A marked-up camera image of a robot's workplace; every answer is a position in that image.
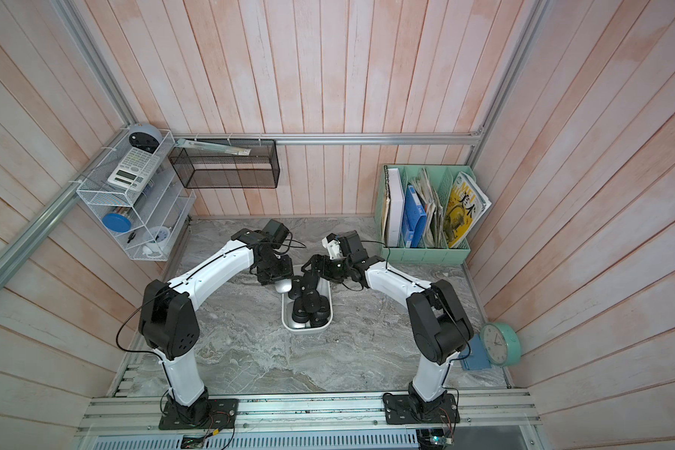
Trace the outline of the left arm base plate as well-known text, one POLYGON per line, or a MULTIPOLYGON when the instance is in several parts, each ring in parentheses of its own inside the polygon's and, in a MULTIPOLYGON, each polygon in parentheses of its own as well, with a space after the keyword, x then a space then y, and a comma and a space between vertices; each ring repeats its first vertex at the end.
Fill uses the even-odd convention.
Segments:
POLYGON ((233 429, 238 405, 238 399, 198 399, 193 405, 184 406, 169 397, 159 421, 159 429, 233 429))

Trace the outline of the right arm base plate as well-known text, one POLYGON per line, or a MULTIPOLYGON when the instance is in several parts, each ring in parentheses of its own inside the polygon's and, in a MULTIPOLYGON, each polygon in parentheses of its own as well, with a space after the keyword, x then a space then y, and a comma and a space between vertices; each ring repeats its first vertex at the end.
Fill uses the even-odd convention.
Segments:
POLYGON ((388 425, 440 424, 456 425, 461 421, 456 396, 444 392, 432 401, 423 401, 417 394, 382 395, 385 421, 388 425))

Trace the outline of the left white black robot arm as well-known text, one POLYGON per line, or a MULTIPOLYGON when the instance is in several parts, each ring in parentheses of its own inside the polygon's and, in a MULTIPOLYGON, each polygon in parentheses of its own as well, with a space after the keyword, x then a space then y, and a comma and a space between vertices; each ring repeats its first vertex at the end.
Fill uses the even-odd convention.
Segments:
POLYGON ((183 410, 206 403, 193 347, 200 337, 198 311, 214 292, 243 271, 280 293, 292 289, 293 262, 285 241, 292 233, 271 219, 261 230, 242 229, 195 268, 167 282, 154 280, 144 290, 139 333, 163 366, 169 398, 183 410))

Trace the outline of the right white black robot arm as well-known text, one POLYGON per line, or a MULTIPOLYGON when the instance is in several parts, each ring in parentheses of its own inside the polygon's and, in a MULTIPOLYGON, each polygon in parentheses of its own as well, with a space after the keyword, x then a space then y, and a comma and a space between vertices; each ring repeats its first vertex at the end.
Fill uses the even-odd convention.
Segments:
POLYGON ((424 404, 441 399, 451 364, 470 355, 474 337, 473 325, 453 285, 445 279, 418 279, 378 255, 369 255, 356 231, 328 234, 322 245, 326 253, 312 255, 301 271, 337 284, 351 279, 405 307, 421 354, 410 395, 424 404))

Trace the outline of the silver mouse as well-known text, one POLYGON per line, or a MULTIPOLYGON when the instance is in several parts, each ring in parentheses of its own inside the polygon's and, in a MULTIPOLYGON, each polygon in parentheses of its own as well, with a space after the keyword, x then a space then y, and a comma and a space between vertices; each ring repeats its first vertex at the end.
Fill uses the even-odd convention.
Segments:
POLYGON ((282 279, 275 283, 275 290, 279 294, 288 294, 292 290, 292 286, 291 279, 282 279))

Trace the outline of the black mouse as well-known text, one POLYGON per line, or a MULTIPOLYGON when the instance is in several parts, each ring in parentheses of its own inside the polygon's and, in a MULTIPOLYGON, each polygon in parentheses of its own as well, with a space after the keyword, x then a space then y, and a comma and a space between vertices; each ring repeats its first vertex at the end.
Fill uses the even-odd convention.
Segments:
POLYGON ((318 328, 326 326, 329 322, 331 315, 331 307, 329 300, 325 297, 321 297, 320 307, 316 312, 311 313, 309 322, 312 328, 318 328))
POLYGON ((292 320, 297 324, 306 324, 319 309, 319 303, 309 300, 305 304, 303 299, 296 299, 292 306, 292 320))
POLYGON ((307 300, 319 302, 320 294, 317 291, 319 278, 311 273, 292 277, 292 288, 288 296, 292 300, 307 300))

